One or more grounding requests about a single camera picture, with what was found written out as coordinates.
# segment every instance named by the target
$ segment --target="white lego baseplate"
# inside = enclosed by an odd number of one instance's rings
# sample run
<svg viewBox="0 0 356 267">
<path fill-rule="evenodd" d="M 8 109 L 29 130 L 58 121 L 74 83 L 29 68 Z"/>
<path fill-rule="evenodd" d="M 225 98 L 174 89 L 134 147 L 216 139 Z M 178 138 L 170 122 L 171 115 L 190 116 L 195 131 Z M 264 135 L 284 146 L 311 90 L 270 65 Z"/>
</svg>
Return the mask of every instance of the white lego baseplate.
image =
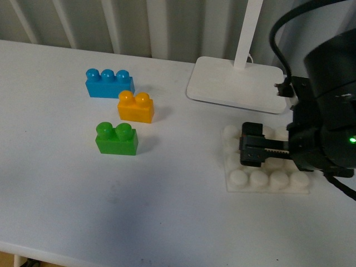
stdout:
<svg viewBox="0 0 356 267">
<path fill-rule="evenodd" d="M 273 130 L 263 126 L 266 139 L 287 141 L 284 127 Z M 228 125 L 221 131 L 224 147 L 225 180 L 228 192 L 308 194 L 310 179 L 298 170 L 293 160 L 268 158 L 261 167 L 248 167 L 240 163 L 241 130 Z"/>
</svg>

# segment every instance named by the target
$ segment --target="white radiator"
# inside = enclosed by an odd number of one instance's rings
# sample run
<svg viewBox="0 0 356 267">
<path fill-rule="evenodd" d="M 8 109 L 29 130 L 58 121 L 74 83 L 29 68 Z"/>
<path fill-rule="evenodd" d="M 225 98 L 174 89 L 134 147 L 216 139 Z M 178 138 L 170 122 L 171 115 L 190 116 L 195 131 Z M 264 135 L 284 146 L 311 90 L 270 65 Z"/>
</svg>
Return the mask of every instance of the white radiator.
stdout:
<svg viewBox="0 0 356 267">
<path fill-rule="evenodd" d="M 278 65 L 269 48 L 274 22 L 302 0 L 265 0 L 250 50 Z M 0 0 L 0 38 L 83 50 L 195 62 L 234 59 L 247 0 Z M 316 45 L 356 26 L 356 1 L 312 11 L 279 32 L 295 75 Z"/>
</svg>

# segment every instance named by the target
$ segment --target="floor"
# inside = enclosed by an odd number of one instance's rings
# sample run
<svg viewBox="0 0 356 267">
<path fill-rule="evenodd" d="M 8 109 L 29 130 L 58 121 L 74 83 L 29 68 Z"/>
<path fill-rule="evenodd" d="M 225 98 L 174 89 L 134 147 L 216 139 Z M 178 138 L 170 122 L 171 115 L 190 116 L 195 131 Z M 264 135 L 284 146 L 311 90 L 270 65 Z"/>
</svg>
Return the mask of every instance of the floor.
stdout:
<svg viewBox="0 0 356 267">
<path fill-rule="evenodd" d="M 1 267 L 13 267 L 13 255 L 0 252 L 0 266 Z M 41 267 L 62 267 L 51 263 L 41 263 Z"/>
</svg>

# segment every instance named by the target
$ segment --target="green lego brick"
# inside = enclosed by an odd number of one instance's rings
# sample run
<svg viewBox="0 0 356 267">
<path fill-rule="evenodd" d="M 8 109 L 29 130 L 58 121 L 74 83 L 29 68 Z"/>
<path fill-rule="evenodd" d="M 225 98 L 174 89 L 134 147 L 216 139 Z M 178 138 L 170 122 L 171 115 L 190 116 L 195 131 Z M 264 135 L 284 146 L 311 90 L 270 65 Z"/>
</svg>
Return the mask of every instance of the green lego brick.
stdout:
<svg viewBox="0 0 356 267">
<path fill-rule="evenodd" d="M 135 156 L 139 140 L 135 129 L 128 123 L 112 127 L 109 122 L 102 122 L 96 127 L 95 143 L 100 153 Z"/>
</svg>

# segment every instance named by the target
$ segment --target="toy block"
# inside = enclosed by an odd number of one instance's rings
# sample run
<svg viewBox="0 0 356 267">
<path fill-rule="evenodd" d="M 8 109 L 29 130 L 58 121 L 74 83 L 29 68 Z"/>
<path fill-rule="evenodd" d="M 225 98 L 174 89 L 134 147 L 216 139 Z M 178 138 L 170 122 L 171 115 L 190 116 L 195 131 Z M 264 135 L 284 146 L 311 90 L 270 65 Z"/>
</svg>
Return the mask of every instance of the toy block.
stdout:
<svg viewBox="0 0 356 267">
<path fill-rule="evenodd" d="M 293 160 L 269 157 L 261 167 L 243 166 L 240 163 L 240 135 L 241 130 L 234 125 L 228 125 L 221 131 L 228 192 L 309 193 L 310 179 L 298 170 Z M 267 139 L 288 140 L 284 127 L 273 130 L 264 126 L 263 135 Z"/>
<path fill-rule="evenodd" d="M 136 155 L 139 140 L 135 129 L 128 123 L 112 127 L 109 122 L 102 122 L 96 127 L 97 144 L 100 153 L 116 155 Z"/>
<path fill-rule="evenodd" d="M 118 71 L 115 76 L 112 70 L 104 70 L 100 75 L 97 69 L 91 68 L 86 76 L 85 85 L 90 97 L 118 98 L 124 90 L 135 92 L 134 80 L 125 70 Z"/>
<path fill-rule="evenodd" d="M 130 91 L 123 91 L 119 95 L 117 105 L 120 119 L 151 123 L 154 116 L 154 102 L 148 93 L 138 93 L 136 97 Z"/>
</svg>

